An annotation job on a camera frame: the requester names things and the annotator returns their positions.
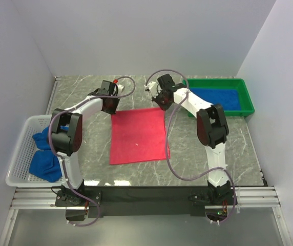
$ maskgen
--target green tray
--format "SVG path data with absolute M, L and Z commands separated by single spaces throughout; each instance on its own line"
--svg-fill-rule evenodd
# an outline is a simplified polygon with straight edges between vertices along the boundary
M 237 90 L 241 110 L 224 110 L 226 116 L 248 116 L 255 112 L 247 87 L 240 78 L 188 78 L 190 88 Z

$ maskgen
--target white wall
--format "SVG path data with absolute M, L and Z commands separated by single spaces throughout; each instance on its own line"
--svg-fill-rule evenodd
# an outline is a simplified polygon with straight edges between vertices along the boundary
M 13 0 L 55 75 L 236 75 L 275 0 Z
M 256 112 L 248 125 L 293 239 L 293 0 L 277 0 L 238 73 Z
M 54 81 L 10 0 L 0 0 L 0 235 L 14 188 L 5 184 L 8 161 L 25 119 L 46 110 Z

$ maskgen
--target wire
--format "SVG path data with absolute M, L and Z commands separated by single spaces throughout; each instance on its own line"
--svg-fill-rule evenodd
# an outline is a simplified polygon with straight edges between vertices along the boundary
M 227 213 L 227 200 L 223 201 L 223 212 Z
M 160 84 L 157 84 L 157 93 L 158 93 L 158 95 L 160 94 L 160 92 L 159 92 L 159 86 L 160 86 Z
M 115 96 L 118 96 L 118 91 L 119 91 L 119 89 L 118 89 L 117 84 L 115 84 L 115 87 L 116 87 L 116 93 L 115 93 Z
M 77 191 L 75 191 L 75 189 L 71 185 L 71 183 L 69 181 L 69 178 L 68 178 L 68 173 L 67 173 L 66 165 L 65 165 L 65 158 L 62 155 L 59 155 L 55 151 L 55 149 L 54 149 L 54 145 L 53 145 L 53 142 L 52 142 L 52 126 L 53 126 L 55 120 L 58 117 L 60 117 L 61 115 L 65 114 L 65 113 L 71 112 L 71 111 L 75 110 L 76 108 L 79 108 L 79 107 L 83 106 L 84 104 L 86 104 L 87 102 L 89 102 L 91 100 L 95 100 L 95 99 L 99 99 L 99 98 L 122 98 L 122 97 L 130 96 L 131 94 L 133 94 L 133 92 L 135 91 L 135 88 L 136 88 L 136 83 L 133 80 L 133 78 L 131 78 L 129 76 L 121 76 L 121 77 L 117 78 L 117 80 L 122 79 L 122 78 L 128 78 L 128 79 L 130 79 L 133 82 L 133 90 L 130 93 L 128 93 L 126 95 L 121 95 L 121 96 L 118 96 L 118 95 L 117 96 L 94 96 L 94 97 L 87 98 L 87 99 L 83 100 L 81 103 L 79 103 L 78 105 L 73 106 L 73 107 L 68 108 L 68 109 L 66 109 L 64 111 L 59 112 L 58 114 L 56 114 L 52 118 L 52 120 L 50 122 L 49 132 L 48 132 L 49 145 L 51 147 L 51 151 L 53 152 L 53 154 L 61 159 L 62 170 L 64 172 L 64 178 L 65 178 L 65 181 L 67 182 L 68 187 L 70 188 L 70 190 L 75 195 L 80 196 L 81 198 L 84 198 L 85 200 L 93 203 L 97 207 L 97 209 L 98 209 L 98 213 L 97 213 L 96 218 L 93 221 L 89 222 L 89 223 L 86 223 L 86 224 L 75 224 L 72 221 L 68 221 L 69 224 L 72 224 L 73 226 L 76 226 L 76 227 L 87 227 L 87 226 L 90 226 L 90 225 L 94 224 L 100 218 L 100 216 L 101 216 L 101 209 L 100 209 L 100 206 L 99 206 L 99 204 L 97 202 L 95 202 L 94 200 L 92 200 L 92 199 L 90 199 L 90 198 L 88 198 L 88 197 L 86 197 L 86 196 L 78 193 Z
M 58 193 L 56 193 L 56 192 L 53 190 L 52 187 L 51 187 L 51 191 L 52 191 L 54 194 L 58 195 Z
M 231 216 L 231 213 L 233 213 L 233 211 L 234 211 L 234 209 L 235 209 L 235 203 L 236 203 L 236 200 L 237 200 L 237 196 L 236 196 L 236 193 L 235 193 L 235 186 L 234 186 L 233 179 L 232 179 L 231 175 L 229 174 L 229 172 L 228 172 L 226 169 L 221 168 L 221 167 L 211 168 L 211 169 L 205 171 L 204 173 L 201 173 L 201 174 L 199 174 L 198 176 L 193 177 L 193 178 L 184 178 L 184 177 L 179 176 L 179 175 L 175 172 L 175 170 L 173 169 L 173 167 L 172 167 L 172 165 L 171 165 L 171 162 L 170 162 L 170 160 L 169 160 L 169 154 L 168 154 L 168 137 L 169 137 L 169 132 L 170 132 L 169 129 L 170 129 L 170 127 L 171 127 L 171 123 L 172 123 L 173 116 L 175 115 L 175 113 L 177 112 L 177 110 L 180 108 L 180 106 L 181 106 L 181 105 L 182 105 L 182 104 L 188 99 L 188 97 L 189 97 L 189 81 L 187 80 L 187 78 L 186 78 L 183 74 L 181 74 L 180 72 L 178 72 L 178 71 L 176 71 L 176 70 L 173 70 L 173 69 L 160 69 L 160 70 L 157 70 L 156 72 L 152 73 L 152 74 L 147 78 L 147 80 L 146 80 L 146 82 L 145 82 L 145 85 L 147 86 L 148 83 L 149 83 L 149 81 L 150 81 L 150 79 L 152 78 L 152 76 L 155 75 L 156 73 L 159 73 L 159 72 L 173 72 L 173 73 L 176 73 L 176 74 L 182 76 L 182 78 L 183 78 L 183 79 L 185 80 L 185 82 L 186 82 L 186 96 L 185 96 L 185 98 L 184 98 L 180 103 L 178 103 L 177 105 L 175 105 L 175 108 L 173 109 L 173 111 L 172 111 L 172 113 L 171 113 L 171 115 L 170 115 L 170 117 L 169 117 L 168 126 L 167 126 L 167 129 L 166 129 L 165 155 L 166 155 L 167 165 L 168 165 L 170 171 L 173 173 L 173 175 L 174 175 L 175 177 L 177 177 L 178 179 L 184 180 L 184 181 L 193 181 L 193 180 L 196 180 L 196 179 L 201 178 L 201 177 L 203 177 L 204 175 L 206 175 L 206 174 L 208 174 L 208 173 L 210 173 L 210 172 L 212 172 L 212 171 L 215 171 L 215 170 L 222 170 L 222 171 L 224 171 L 224 172 L 227 174 L 227 176 L 228 176 L 228 178 L 229 178 L 229 180 L 230 180 L 230 182 L 231 182 L 231 184 L 232 184 L 232 187 L 233 187 L 233 196 L 234 196 L 234 199 L 233 199 L 232 211 L 227 215 L 227 217 L 226 217 L 224 220 L 221 221 L 221 223 L 222 223 L 222 222 L 226 221 L 226 220 Z
M 86 200 L 86 202 L 85 202 L 85 214 L 88 214 L 88 212 L 89 212 L 89 210 L 87 208 L 89 204 L 90 204 L 89 201 Z

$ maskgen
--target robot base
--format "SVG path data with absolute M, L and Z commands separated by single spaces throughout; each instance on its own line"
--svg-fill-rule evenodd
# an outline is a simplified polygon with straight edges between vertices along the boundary
M 233 190 L 229 183 L 226 190 L 207 186 L 183 187 L 84 187 L 83 194 L 101 207 L 101 217 L 130 215 L 206 216 L 205 206 L 222 206 L 224 200 L 233 205 Z M 83 207 L 85 201 L 72 204 L 62 189 L 57 194 L 56 207 Z M 88 205 L 88 217 L 97 216 L 97 208 Z M 66 210 L 67 220 L 82 221 L 85 210 Z

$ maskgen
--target blue material in tray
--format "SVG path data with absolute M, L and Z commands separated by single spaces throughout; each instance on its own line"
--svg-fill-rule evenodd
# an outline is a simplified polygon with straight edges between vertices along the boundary
M 222 104 L 224 110 L 241 110 L 237 90 L 191 88 L 191 91 L 212 104 Z

